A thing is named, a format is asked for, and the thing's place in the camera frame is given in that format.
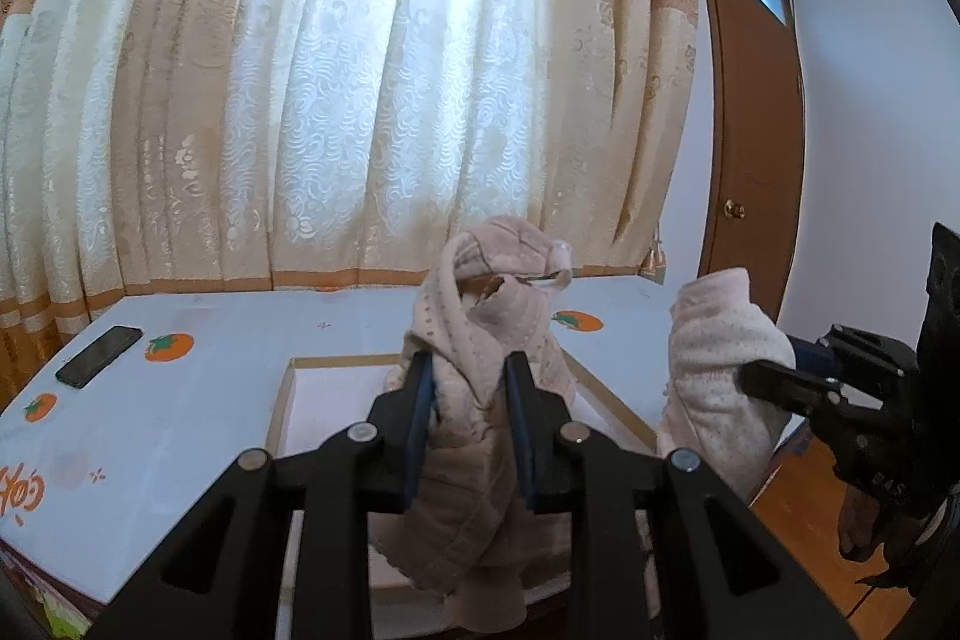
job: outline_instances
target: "brown wooden door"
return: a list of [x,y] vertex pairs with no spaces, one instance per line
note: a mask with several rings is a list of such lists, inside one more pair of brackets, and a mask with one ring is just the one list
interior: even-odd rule
[[[800,58],[792,26],[760,0],[707,5],[715,119],[701,273],[745,266],[752,300],[776,320],[800,219]],[[728,201],[733,208],[725,215]]]

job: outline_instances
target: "door knob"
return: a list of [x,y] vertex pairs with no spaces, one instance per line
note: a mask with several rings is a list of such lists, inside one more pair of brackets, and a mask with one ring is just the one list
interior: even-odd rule
[[747,210],[742,204],[737,204],[733,199],[727,199],[723,205],[723,214],[731,220],[743,220],[747,217]]

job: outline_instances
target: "curtain fold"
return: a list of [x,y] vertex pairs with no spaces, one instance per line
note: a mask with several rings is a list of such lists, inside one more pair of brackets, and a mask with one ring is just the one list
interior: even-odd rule
[[635,271],[696,10],[0,0],[0,389],[123,295],[416,283],[490,215]]

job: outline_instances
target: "wall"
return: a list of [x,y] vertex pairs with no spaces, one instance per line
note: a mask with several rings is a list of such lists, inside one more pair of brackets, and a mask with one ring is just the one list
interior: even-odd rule
[[707,0],[700,0],[697,60],[693,68],[690,104],[661,214],[661,240],[667,256],[664,288],[671,298],[681,285],[697,276],[700,267],[712,161],[713,58]]
[[800,237],[779,325],[914,344],[934,221],[960,230],[960,25],[945,0],[795,0]]

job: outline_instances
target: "black smartphone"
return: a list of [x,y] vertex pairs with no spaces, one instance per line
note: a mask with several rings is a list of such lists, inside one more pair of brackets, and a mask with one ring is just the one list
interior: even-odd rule
[[56,370],[56,379],[71,389],[83,389],[141,336],[142,330],[133,326],[114,326]]

